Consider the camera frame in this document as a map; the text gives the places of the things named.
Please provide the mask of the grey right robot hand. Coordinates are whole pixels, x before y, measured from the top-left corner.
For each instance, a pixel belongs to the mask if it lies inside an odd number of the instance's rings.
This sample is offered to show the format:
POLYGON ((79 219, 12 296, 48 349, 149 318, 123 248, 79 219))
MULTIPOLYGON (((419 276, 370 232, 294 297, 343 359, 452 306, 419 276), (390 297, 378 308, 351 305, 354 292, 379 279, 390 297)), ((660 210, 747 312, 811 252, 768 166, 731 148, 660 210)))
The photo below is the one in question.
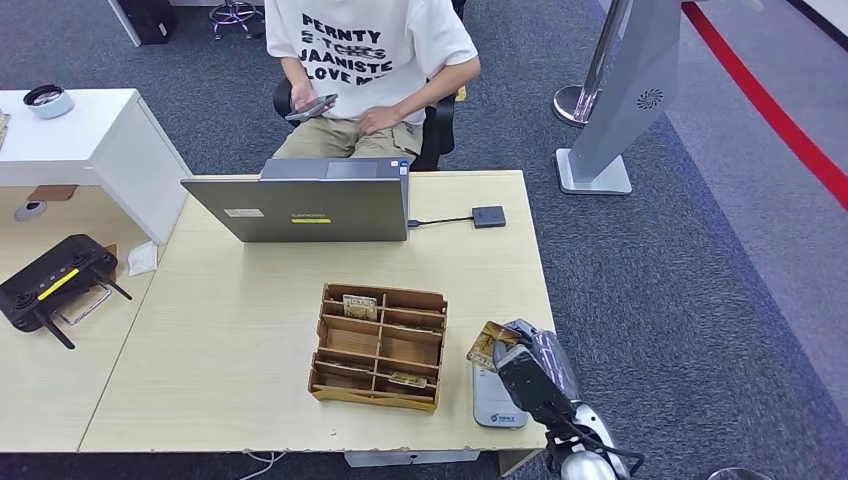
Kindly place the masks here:
POLYGON ((571 403, 582 401, 577 376, 554 331, 539 329, 524 319, 508 322, 506 327, 521 335, 521 342, 571 403))

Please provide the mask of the person's left hand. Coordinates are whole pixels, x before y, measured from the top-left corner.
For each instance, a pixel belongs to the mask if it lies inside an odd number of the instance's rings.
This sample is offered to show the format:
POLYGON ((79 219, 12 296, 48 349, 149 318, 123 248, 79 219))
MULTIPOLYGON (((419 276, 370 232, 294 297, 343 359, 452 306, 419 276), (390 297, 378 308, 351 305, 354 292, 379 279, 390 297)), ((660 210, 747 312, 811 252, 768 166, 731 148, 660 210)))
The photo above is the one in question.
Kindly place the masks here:
POLYGON ((366 110, 358 121, 365 135, 392 128, 403 121, 405 114, 397 106, 376 106, 366 110))

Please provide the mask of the person's right hand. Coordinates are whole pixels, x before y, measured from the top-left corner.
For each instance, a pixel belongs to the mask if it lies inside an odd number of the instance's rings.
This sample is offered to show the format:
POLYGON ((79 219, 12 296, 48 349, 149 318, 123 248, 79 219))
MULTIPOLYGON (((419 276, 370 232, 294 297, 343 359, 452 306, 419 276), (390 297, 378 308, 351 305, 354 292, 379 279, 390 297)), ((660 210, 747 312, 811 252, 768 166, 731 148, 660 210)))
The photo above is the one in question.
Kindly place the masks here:
POLYGON ((317 95, 309 83, 292 86, 291 112, 285 116, 289 122, 303 122, 331 109, 337 94, 317 95))

